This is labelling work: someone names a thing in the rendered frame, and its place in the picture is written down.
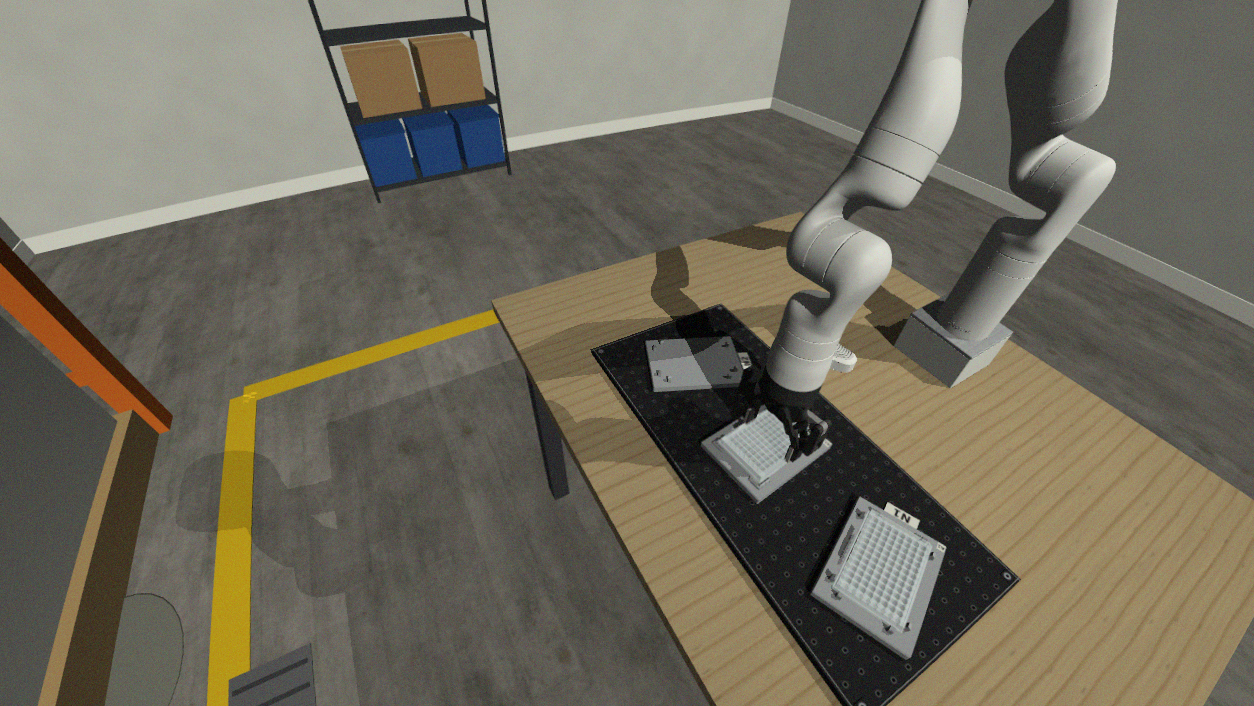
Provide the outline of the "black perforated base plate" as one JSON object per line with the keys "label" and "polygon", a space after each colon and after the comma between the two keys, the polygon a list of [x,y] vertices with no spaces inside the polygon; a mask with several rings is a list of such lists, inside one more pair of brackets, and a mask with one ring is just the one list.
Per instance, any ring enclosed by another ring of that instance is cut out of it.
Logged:
{"label": "black perforated base plate", "polygon": [[[841,706],[887,706],[1020,577],[821,393],[813,408],[831,421],[831,448],[752,502],[701,446],[744,416],[739,387],[653,393],[645,347],[647,340],[725,336],[764,371],[770,347],[722,303],[592,355]],[[810,594],[858,497],[915,517],[918,530],[947,547],[909,660]]]}

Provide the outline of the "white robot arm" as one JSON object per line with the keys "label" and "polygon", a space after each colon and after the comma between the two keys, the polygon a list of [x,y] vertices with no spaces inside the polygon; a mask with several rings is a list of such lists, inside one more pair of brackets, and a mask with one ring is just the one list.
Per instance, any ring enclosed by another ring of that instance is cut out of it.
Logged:
{"label": "white robot arm", "polygon": [[[789,236],[788,263],[830,293],[803,290],[789,298],[766,362],[782,387],[813,391],[829,369],[850,372],[856,364],[839,340],[889,275],[892,250],[846,219],[865,206],[904,209],[946,148],[961,109],[972,1],[920,0],[897,71],[854,155]],[[1117,3],[1055,0],[1009,51],[1009,189],[1046,214],[992,224],[937,313],[958,339],[989,336],[1114,177],[1114,159],[1062,134],[1104,102]]]}

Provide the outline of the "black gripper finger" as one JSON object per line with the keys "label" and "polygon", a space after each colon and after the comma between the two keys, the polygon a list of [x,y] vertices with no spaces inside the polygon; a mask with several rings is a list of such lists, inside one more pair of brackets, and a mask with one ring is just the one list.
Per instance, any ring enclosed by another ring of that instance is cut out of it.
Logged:
{"label": "black gripper finger", "polygon": [[[818,418],[814,413],[808,410],[808,420],[793,424],[789,409],[786,406],[779,408],[779,415],[782,418],[782,425],[786,435],[789,435],[791,445],[788,448],[785,455],[785,461],[795,461],[804,453],[809,456],[813,451],[816,451],[826,436],[826,433],[831,428],[831,421],[828,418],[823,420]],[[808,429],[809,423],[809,429]],[[808,436],[808,431],[810,433]],[[798,434],[800,435],[798,439]],[[801,450],[801,451],[800,451]]]}
{"label": "black gripper finger", "polygon": [[746,424],[752,421],[752,419],[757,418],[757,413],[760,409],[759,406],[767,405],[774,401],[771,398],[767,396],[767,394],[762,395],[760,393],[756,395],[754,393],[756,382],[760,380],[760,377],[762,377],[762,371],[761,371],[761,365],[759,362],[754,362],[751,366],[744,369],[737,394],[739,398],[744,398],[745,400],[746,408],[744,410],[744,423]]}

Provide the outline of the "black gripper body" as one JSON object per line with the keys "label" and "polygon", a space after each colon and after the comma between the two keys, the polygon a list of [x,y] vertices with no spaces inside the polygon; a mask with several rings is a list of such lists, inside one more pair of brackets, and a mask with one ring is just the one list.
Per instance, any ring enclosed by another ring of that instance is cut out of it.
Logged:
{"label": "black gripper body", "polygon": [[[761,382],[762,379],[762,382]],[[759,387],[762,395],[771,398],[774,401],[765,405],[769,413],[772,413],[779,421],[782,423],[782,418],[779,415],[779,408],[784,405],[789,409],[793,423],[801,423],[808,420],[808,410],[813,413],[813,403],[815,403],[818,394],[823,385],[813,391],[798,393],[789,390],[788,387],[780,386],[777,382],[769,376],[766,365],[764,367],[762,377],[759,380]],[[764,387],[764,389],[762,389]],[[766,393],[765,393],[766,391]],[[777,403],[775,403],[777,401]],[[779,404],[781,403],[781,404]]]}

